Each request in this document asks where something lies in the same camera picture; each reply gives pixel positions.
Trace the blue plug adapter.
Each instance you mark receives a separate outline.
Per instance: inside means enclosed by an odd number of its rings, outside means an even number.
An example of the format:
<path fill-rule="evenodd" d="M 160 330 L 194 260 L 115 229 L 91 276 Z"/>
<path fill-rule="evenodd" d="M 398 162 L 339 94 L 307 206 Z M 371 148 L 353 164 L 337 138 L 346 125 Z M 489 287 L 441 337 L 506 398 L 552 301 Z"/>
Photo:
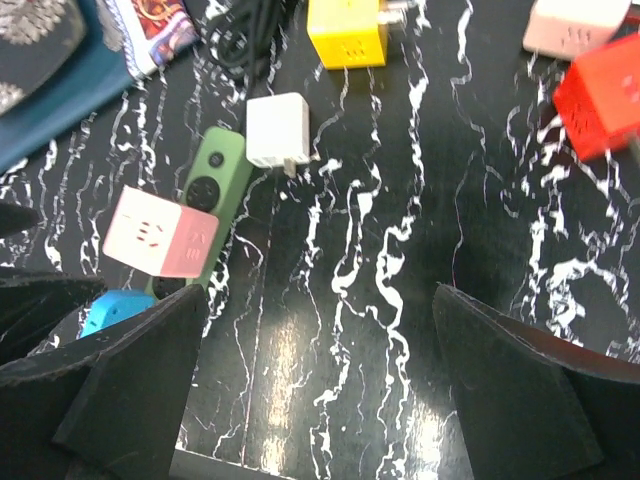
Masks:
<path fill-rule="evenodd" d="M 91 304 L 80 338 L 127 320 L 154 304 L 155 298 L 141 290 L 109 290 Z"/>

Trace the pink cube socket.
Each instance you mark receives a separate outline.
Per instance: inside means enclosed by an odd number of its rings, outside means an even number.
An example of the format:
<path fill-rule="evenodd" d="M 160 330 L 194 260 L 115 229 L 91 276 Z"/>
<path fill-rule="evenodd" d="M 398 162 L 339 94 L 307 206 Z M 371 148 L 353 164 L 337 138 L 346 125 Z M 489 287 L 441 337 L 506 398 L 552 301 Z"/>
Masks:
<path fill-rule="evenodd" d="M 126 186 L 102 252 L 150 276 L 195 279 L 204 271 L 218 227 L 212 214 Z"/>

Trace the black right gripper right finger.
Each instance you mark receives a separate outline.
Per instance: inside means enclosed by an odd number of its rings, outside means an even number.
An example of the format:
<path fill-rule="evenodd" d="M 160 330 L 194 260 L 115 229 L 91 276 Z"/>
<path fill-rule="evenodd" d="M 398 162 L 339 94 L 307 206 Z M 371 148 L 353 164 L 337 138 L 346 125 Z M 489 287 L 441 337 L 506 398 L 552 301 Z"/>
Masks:
<path fill-rule="evenodd" d="M 636 479 L 639 367 L 449 285 L 433 314 L 477 479 Z"/>

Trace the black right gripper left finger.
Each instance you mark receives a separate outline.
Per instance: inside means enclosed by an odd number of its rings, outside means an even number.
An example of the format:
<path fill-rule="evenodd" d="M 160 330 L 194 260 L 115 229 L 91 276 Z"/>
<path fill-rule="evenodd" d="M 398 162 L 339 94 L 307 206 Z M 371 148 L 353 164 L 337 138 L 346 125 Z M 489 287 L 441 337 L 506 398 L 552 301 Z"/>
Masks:
<path fill-rule="evenodd" d="M 166 479 L 208 304 L 188 285 L 144 312 L 1 368 L 1 476 Z"/>

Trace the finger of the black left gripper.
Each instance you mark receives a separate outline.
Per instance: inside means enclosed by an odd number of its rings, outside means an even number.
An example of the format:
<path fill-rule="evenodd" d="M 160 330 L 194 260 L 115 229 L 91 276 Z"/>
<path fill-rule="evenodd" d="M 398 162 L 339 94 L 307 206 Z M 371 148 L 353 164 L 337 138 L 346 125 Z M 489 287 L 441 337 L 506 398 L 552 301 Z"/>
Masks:
<path fill-rule="evenodd" d="M 27 356 L 70 313 L 105 292 L 96 276 L 1 268 L 1 363 Z"/>

